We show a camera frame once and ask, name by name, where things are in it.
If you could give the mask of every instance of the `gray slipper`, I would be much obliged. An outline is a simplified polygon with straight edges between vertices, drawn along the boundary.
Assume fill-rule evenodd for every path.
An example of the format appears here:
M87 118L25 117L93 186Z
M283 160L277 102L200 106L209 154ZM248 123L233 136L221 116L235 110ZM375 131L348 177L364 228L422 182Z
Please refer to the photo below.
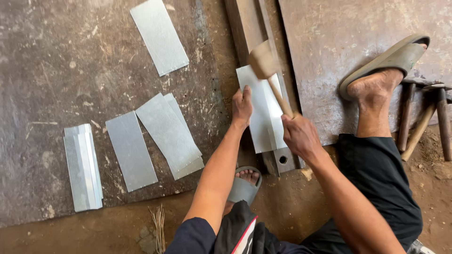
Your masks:
M245 200L250 206L254 200L254 197L256 196L257 191L259 190L260 184L262 183L262 174L259 170L257 170L257 168L251 166L239 167L235 170L235 173L238 173L245 169L259 173L259 179L257 180L256 185L248 182L245 179L234 176L234 182L232 183L231 192L229 192L227 200L234 203Z
M410 35L352 73L339 86L339 93L342 98L353 101L353 98L347 93L348 85L359 78L374 73L377 69L398 68L403 72L405 78L424 53L424 48L419 45L421 43L426 44L428 48L430 37L420 33Z

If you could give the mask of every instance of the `hammer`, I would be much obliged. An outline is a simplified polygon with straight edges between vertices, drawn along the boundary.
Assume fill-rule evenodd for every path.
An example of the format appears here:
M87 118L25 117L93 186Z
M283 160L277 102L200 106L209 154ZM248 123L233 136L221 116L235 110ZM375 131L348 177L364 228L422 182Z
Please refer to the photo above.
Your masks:
M447 115L447 93L452 85L433 84L424 87L422 90L430 93L436 93L436 110L438 111L439 135L441 137L441 146L445 161L452 161L451 151L451 125Z
M251 65L251 68L258 79L268 81L282 112L293 119L293 112L289 104L281 97L271 79L271 77L278 72L279 66L276 64L276 61L273 60L273 54L268 40L251 51L248 63Z
M403 102L402 118L400 120L399 138L397 139L397 149L401 152L406 149L408 140L408 131L410 129L411 109L414 98L414 89L416 86L423 88L429 85L442 84L438 81L430 81L418 77L406 77L402 80L402 84L406 84L405 101Z
M439 123L439 133L441 136L441 145L443 147L443 154L445 161L452 160L451 154L451 131L450 122L447 115L447 104L452 103L452 98L446 93L447 90L451 90L451 85L446 85L441 82L434 82L431 85L427 85L423 88L423 91L428 92L428 94L433 97L434 101L430 102L429 106L425 110L421 120L419 120L418 125L414 132L410 136L410 140L406 145L406 150L401 154L403 161L408 161L411 154L414 151L419 139L421 138L423 132L427 128L430 119L435 112L438 111L438 123Z

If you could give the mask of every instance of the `fabric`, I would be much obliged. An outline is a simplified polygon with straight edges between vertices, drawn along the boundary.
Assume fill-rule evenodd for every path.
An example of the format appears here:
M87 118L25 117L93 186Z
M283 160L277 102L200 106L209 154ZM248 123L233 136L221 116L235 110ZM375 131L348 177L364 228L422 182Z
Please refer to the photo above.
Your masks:
M386 219L406 250L422 232L422 215L412 198L397 147L391 137L359 138L339 135L339 170L366 196ZM301 245L315 254L347 253L331 219Z
M216 238L210 224L205 219L195 217L179 226L165 254L213 253Z
M341 134L339 170L372 202L407 250L422 231L419 206L412 198L399 152L390 137ZM176 231L166 254L351 254L331 219L300 245L279 242L245 201L221 221L218 237L206 220L193 218Z

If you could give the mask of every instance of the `dirt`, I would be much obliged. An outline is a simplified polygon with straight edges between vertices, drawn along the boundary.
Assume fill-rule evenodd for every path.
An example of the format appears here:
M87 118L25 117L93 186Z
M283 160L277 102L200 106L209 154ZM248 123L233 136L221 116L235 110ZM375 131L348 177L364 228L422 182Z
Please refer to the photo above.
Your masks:
M235 55L223 1L204 0L212 45L228 111L238 89ZM325 149L336 162L333 146ZM452 164L443 161L439 129L427 128L411 159L404 163L413 197L423 211L419 240L437 254L452 253ZM187 213L194 192L81 212L0 229L0 253L144 253L140 232L154 230L148 207L163 204L165 240L169 244ZM280 240L299 243L329 218L322 189L308 169L293 170L280 178L265 175L251 209Z

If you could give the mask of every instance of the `stack of metal sheets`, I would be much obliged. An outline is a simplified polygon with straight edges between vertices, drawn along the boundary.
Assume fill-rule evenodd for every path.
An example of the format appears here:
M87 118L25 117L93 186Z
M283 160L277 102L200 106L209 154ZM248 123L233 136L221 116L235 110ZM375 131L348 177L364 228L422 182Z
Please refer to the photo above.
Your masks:
M165 156L175 180L204 167L201 151L172 94L158 94L135 112Z
M76 212L102 207L102 185L89 124L64 129L64 146Z

